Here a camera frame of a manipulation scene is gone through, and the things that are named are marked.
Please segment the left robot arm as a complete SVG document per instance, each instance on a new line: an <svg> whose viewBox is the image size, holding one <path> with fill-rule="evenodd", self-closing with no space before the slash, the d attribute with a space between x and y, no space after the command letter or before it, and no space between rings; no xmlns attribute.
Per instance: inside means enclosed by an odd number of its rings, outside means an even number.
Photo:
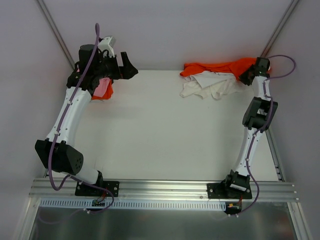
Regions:
<svg viewBox="0 0 320 240"><path fill-rule="evenodd" d="M108 86L111 86L114 80L133 78L138 70L125 51L120 54L122 66L115 56L111 56L109 49L94 44L82 45L78 56L79 60L67 79L65 98L57 120L47 137L36 141L35 151L48 170L50 180L54 172L64 173L86 183L87 191L98 196L104 190L102 173L87 166L83 154L74 147L81 116L102 79L110 79Z"/></svg>

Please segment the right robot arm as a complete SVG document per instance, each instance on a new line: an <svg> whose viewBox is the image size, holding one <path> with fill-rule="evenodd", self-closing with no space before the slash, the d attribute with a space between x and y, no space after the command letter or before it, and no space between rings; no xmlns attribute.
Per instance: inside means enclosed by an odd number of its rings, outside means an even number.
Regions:
<svg viewBox="0 0 320 240"><path fill-rule="evenodd" d="M258 57L255 64L240 75L240 81L253 88L252 98L242 119L243 142L235 168L230 171L222 184L222 193L227 199L250 199L250 181L254 179L251 165L263 133L270 127L278 108L269 90L270 60Z"/></svg>

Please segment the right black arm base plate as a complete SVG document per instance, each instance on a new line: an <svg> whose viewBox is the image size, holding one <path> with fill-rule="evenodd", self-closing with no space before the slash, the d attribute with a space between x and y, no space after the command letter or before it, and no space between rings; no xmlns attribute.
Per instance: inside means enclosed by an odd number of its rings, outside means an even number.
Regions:
<svg viewBox="0 0 320 240"><path fill-rule="evenodd" d="M246 190L241 191L234 188L225 187L225 184L222 182L207 183L206 190L207 190L207 197L209 199L251 200L253 198L251 191L247 192Z"/></svg>

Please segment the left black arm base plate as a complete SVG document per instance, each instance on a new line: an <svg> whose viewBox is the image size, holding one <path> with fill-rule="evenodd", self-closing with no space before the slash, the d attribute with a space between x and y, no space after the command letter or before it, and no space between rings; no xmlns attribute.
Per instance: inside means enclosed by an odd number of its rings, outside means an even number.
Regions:
<svg viewBox="0 0 320 240"><path fill-rule="evenodd" d="M104 190L98 189L96 186L92 187L83 183L82 184L77 183L74 194L75 196L78 196L78 197L101 197L103 194L105 194L106 197L111 197L111 194L112 194L115 198L117 198L119 195L120 182L104 180L100 188L107 189L110 193Z"/></svg>

